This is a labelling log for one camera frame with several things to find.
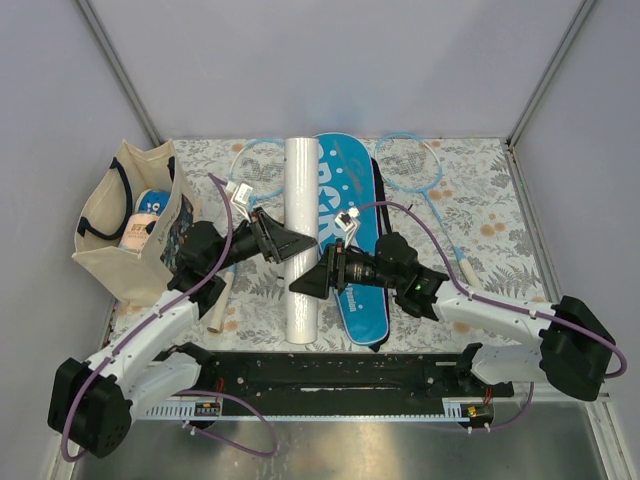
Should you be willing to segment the white shuttlecock tube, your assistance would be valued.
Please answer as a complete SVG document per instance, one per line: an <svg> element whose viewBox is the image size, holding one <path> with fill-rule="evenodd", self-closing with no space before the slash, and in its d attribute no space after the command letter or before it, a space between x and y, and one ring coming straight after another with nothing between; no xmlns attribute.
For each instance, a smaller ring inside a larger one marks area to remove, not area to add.
<svg viewBox="0 0 640 480"><path fill-rule="evenodd" d="M312 137L285 140L285 227L318 238L319 141ZM291 344L309 344L317 338L318 302L308 295L286 290L285 339Z"/></svg>

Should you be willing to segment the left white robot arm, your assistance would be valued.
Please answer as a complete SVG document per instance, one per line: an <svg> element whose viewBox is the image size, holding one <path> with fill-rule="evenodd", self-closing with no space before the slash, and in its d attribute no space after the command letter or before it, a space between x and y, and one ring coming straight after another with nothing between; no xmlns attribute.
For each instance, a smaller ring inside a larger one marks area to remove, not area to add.
<svg viewBox="0 0 640 480"><path fill-rule="evenodd" d="M212 391L217 372L200 354L182 347L160 363L155 358L221 299L226 283L219 270L255 255L282 263L316 244L316 235L290 230L261 208L226 236L209 221L191 225L183 235L176 272L147 316L86 360L69 358L58 367L48 426L64 443L104 458L149 409L183 390L196 395Z"/></svg>

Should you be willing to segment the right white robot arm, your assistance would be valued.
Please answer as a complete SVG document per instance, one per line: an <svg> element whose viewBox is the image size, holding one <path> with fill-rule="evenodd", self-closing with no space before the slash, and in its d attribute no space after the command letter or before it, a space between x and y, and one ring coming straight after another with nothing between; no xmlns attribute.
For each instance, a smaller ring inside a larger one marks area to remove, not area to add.
<svg viewBox="0 0 640 480"><path fill-rule="evenodd" d="M289 289L325 299L351 285L393 290L396 304L413 317L463 323L511 339L506 347L465 348L455 383L466 395L499 383L539 381L587 402L600 393L615 341L580 299L528 303L474 292L420 264L416 250L398 233L381 236L373 253L337 240Z"/></svg>

